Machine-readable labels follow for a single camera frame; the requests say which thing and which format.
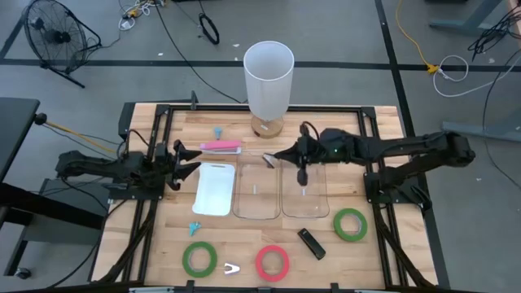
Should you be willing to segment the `pink toothbrush package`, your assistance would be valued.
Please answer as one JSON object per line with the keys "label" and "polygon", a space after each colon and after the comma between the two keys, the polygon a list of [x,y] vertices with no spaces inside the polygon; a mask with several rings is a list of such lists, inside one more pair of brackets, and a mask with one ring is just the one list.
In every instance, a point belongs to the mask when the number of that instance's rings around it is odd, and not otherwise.
{"label": "pink toothbrush package", "polygon": [[237,155],[242,150],[241,142],[238,140],[201,143],[199,148],[203,153],[223,155]]}

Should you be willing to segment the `black floor fan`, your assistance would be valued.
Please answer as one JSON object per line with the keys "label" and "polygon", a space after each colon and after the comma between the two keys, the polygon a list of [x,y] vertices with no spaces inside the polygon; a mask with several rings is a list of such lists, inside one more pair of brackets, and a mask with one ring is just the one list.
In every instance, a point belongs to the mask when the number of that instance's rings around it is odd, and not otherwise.
{"label": "black floor fan", "polygon": [[101,37],[57,0],[31,0],[22,14],[24,33],[41,68],[79,87],[71,73],[102,46]]}

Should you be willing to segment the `white plastic bin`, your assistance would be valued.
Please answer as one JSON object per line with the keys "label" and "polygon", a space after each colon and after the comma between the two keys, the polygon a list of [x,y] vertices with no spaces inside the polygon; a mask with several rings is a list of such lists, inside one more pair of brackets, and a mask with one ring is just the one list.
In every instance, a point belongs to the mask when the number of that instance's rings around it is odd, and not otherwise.
{"label": "white plastic bin", "polygon": [[234,194],[232,164],[202,163],[192,212],[205,216],[227,216]]}

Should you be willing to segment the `pink tape roll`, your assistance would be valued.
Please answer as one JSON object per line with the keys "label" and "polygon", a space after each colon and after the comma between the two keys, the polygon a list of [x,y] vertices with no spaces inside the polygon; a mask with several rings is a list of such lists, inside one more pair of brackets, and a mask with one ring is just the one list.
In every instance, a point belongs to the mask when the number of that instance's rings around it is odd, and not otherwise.
{"label": "pink tape roll", "polygon": [[[278,254],[282,258],[282,269],[278,274],[269,274],[263,269],[263,259],[266,254],[273,252]],[[259,250],[256,255],[256,271],[260,278],[267,282],[279,282],[283,280],[289,272],[290,261],[287,252],[276,245],[269,245]]]}

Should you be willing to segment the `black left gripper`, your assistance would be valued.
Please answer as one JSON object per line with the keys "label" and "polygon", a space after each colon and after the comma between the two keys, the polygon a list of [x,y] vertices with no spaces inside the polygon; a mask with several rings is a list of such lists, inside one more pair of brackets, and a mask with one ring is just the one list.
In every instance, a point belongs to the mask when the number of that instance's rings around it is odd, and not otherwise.
{"label": "black left gripper", "polygon": [[[202,154],[202,151],[187,150],[183,143],[177,139],[173,144],[173,149],[179,160],[190,161]],[[189,164],[175,164],[173,167],[172,156],[168,152],[167,145],[160,142],[155,147],[155,167],[164,177],[165,183],[172,190],[179,190],[178,180],[185,181],[200,165],[200,162]]]}

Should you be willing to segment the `white shade table lamp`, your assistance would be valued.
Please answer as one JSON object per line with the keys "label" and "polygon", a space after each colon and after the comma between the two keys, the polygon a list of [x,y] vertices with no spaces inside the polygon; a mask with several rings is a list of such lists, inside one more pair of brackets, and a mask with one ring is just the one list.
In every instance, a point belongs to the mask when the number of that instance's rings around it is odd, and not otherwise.
{"label": "white shade table lamp", "polygon": [[282,132],[294,66],[295,57],[290,48],[276,41],[258,42],[243,56],[247,105],[256,136],[275,138]]}

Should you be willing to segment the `black aluminium table frame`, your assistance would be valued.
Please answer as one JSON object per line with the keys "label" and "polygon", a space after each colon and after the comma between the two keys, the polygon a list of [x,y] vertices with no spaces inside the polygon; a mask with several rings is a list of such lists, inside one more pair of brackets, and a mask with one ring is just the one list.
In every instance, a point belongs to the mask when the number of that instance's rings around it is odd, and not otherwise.
{"label": "black aluminium table frame", "polygon": [[[212,137],[214,126],[223,128],[228,139],[239,139],[245,151],[272,152],[288,148],[299,133],[304,120],[315,129],[336,127],[349,132],[369,131],[370,123],[378,126],[382,138],[401,138],[401,118],[395,107],[303,107],[288,112],[282,133],[273,139],[257,137],[252,132],[252,115],[238,104],[205,104],[191,110],[178,103],[174,107],[171,139],[179,139],[193,149]],[[191,175],[178,191],[167,190],[159,201],[150,239],[142,242],[134,255],[130,278],[142,279],[150,286],[184,286],[190,276],[182,267],[182,255],[194,242],[211,243],[217,251],[217,267],[206,278],[195,280],[196,286],[265,287],[267,281],[256,271],[256,255],[269,245],[283,248],[290,261],[286,277],[272,284],[273,289],[327,289],[338,284],[343,289],[382,289],[387,281],[399,279],[396,257],[378,233],[374,210],[366,200],[363,168],[353,164],[326,166],[326,189],[331,213],[355,208],[368,222],[366,236],[358,242],[342,240],[333,229],[332,216],[306,219],[280,215],[274,220],[256,221],[227,216],[202,216],[192,212],[198,177]],[[201,228],[189,235],[189,224],[198,221]],[[326,251],[318,260],[297,235],[307,229]],[[225,275],[224,264],[238,265],[240,271]],[[270,252],[264,258],[266,270],[282,269],[282,259]]]}

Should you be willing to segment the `green tape roll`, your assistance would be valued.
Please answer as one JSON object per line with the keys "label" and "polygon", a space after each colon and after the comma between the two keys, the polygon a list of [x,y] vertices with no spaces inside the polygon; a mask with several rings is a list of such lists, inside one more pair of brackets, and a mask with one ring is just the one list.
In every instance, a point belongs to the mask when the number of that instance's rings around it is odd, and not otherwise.
{"label": "green tape roll", "polygon": [[[346,216],[352,216],[355,218],[358,224],[358,230],[354,234],[349,234],[342,228],[342,220]],[[344,208],[338,211],[333,220],[333,227],[336,234],[346,242],[358,242],[362,240],[367,233],[368,224],[365,216],[354,208]]]}
{"label": "green tape roll", "polygon": [[[209,255],[208,266],[203,270],[196,270],[191,265],[191,257],[195,250],[203,249]],[[217,251],[214,246],[207,242],[194,242],[191,243],[186,250],[183,252],[182,256],[182,266],[187,274],[189,274],[193,278],[206,278],[217,267]]]}

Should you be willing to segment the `black desk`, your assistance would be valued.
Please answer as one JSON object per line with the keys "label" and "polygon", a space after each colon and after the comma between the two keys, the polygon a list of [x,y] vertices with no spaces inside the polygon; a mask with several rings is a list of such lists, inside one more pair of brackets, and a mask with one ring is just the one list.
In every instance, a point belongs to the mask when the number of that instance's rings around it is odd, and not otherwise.
{"label": "black desk", "polygon": [[[96,229],[101,229],[102,224],[102,216],[54,199],[48,199],[44,195],[40,195],[39,191],[34,194],[3,181],[33,125],[39,104],[40,102],[36,99],[0,98],[0,228],[6,222],[24,227],[21,239],[7,263],[5,270],[7,276],[15,276],[17,268],[29,269],[33,276],[33,271],[24,266],[22,257],[30,243],[24,240],[24,232],[34,216],[47,216]],[[104,211],[108,209],[92,194],[80,190],[74,185],[69,188],[85,193],[99,203]]]}

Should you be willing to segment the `grey desk foot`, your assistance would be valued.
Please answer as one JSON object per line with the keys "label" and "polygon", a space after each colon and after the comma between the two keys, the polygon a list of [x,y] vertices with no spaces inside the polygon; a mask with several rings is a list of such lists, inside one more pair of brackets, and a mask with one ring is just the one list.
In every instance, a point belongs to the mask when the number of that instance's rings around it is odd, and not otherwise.
{"label": "grey desk foot", "polygon": [[495,10],[503,0],[481,0],[471,15],[465,20],[432,20],[431,28],[449,30],[465,35],[478,35],[492,28],[485,19]]}
{"label": "grey desk foot", "polygon": [[445,131],[469,134],[482,138],[492,138],[510,142],[521,142],[521,125],[510,122],[497,122],[488,126],[464,125],[444,121],[441,128]]}

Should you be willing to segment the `clear plastic bin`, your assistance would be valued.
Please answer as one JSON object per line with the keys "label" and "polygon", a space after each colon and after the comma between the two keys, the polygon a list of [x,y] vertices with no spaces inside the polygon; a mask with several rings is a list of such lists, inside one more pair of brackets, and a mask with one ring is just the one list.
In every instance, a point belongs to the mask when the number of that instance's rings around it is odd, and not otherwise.
{"label": "clear plastic bin", "polygon": [[237,159],[232,212],[238,218],[267,221],[281,214],[280,163],[269,168],[262,155],[242,153]]}
{"label": "clear plastic bin", "polygon": [[297,181],[299,169],[292,163],[281,161],[282,212],[293,218],[323,218],[330,212],[326,189],[326,168],[321,164],[306,168],[308,183]]}

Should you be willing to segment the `grey box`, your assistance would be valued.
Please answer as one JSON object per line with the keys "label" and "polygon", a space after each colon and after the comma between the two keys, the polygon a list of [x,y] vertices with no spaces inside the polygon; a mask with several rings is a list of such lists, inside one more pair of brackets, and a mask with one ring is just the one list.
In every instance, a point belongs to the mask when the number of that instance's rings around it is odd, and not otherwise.
{"label": "grey box", "polygon": [[[84,182],[73,181],[71,185],[92,194],[105,208],[108,207],[109,191],[102,186],[100,179]],[[107,214],[94,199],[85,193],[70,189],[59,179],[46,179],[42,183],[39,193],[48,199],[54,199],[99,216],[105,216]],[[100,233],[101,229],[36,215],[33,217],[28,228],[25,229],[24,240],[28,242],[89,245],[96,243]]]}

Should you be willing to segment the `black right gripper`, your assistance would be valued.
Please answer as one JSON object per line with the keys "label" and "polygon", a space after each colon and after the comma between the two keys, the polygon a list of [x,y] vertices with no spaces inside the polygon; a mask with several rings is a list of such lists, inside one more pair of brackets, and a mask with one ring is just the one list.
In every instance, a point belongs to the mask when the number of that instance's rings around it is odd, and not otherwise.
{"label": "black right gripper", "polygon": [[325,164],[331,162],[331,146],[311,136],[307,129],[301,131],[303,150],[298,145],[278,151],[274,156],[292,164]]}

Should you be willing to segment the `black stapler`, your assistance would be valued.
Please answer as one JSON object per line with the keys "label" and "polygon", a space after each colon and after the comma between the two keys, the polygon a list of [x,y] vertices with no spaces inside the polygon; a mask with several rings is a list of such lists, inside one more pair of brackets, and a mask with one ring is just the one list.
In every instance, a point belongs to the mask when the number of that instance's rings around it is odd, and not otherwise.
{"label": "black stapler", "polygon": [[326,251],[307,229],[299,230],[297,235],[318,260],[325,257]]}

